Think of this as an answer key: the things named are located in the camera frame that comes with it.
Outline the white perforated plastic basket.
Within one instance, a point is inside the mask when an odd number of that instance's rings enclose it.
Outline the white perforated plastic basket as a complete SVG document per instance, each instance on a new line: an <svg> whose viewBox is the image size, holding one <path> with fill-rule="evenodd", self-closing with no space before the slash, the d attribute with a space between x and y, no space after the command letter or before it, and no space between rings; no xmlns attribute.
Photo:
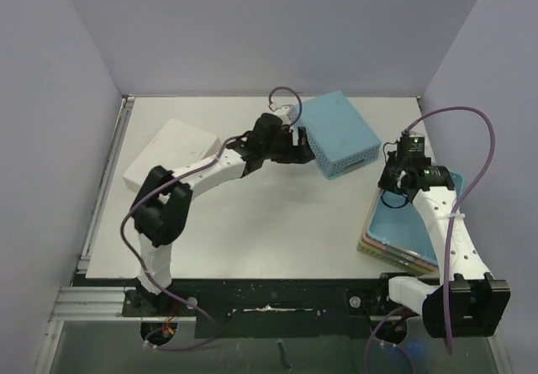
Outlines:
<svg viewBox="0 0 538 374"><path fill-rule="evenodd" d="M125 170L122 178L131 192L138 192L155 166L170 170L187 166L216 153L220 138L205 130L169 119Z"/></svg>

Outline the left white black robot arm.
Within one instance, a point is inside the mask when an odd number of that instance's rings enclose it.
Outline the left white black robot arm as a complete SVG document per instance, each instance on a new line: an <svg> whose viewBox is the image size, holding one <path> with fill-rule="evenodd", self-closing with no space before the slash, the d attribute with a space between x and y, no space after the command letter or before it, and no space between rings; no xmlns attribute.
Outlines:
<svg viewBox="0 0 538 374"><path fill-rule="evenodd" d="M186 227L193 200L250 175L265 161L302 165L313 159L304 127L291 125L285 115L263 113L253 129L228 138L215 155L176 170L152 168L129 211L140 241L141 306L154 316L171 306L166 289L171 285L172 243Z"/></svg>

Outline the blue perforated plastic basket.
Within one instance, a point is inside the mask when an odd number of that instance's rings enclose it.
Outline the blue perforated plastic basket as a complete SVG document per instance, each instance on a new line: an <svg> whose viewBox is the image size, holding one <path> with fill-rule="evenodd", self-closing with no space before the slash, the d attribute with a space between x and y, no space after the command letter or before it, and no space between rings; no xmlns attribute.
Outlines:
<svg viewBox="0 0 538 374"><path fill-rule="evenodd" d="M298 125L306 129L317 166L329 180L378 158L381 140L343 92L304 102Z"/></svg>

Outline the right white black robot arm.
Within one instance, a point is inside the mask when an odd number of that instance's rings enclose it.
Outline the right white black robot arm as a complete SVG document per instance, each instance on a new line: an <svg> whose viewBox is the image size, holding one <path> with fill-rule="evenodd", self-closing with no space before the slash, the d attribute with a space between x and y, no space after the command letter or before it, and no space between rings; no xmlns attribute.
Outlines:
<svg viewBox="0 0 538 374"><path fill-rule="evenodd" d="M377 309L385 314L402 306L412 310L436 339L492 336L508 305L509 285L494 278L478 254L458 206L462 195L449 170L426 156L425 138L400 136L378 186L404 197L418 212L435 252L440 284L391 278L374 293Z"/></svg>

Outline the pink plastic basket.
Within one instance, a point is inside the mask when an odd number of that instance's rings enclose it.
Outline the pink plastic basket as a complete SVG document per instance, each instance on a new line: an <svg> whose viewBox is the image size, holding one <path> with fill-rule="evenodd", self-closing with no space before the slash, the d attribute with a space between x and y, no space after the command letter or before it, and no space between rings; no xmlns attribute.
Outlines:
<svg viewBox="0 0 538 374"><path fill-rule="evenodd" d="M371 238L367 232L361 235L356 249L409 273L423 275L438 271L436 259L429 261L413 250L407 250L398 245L386 245Z"/></svg>

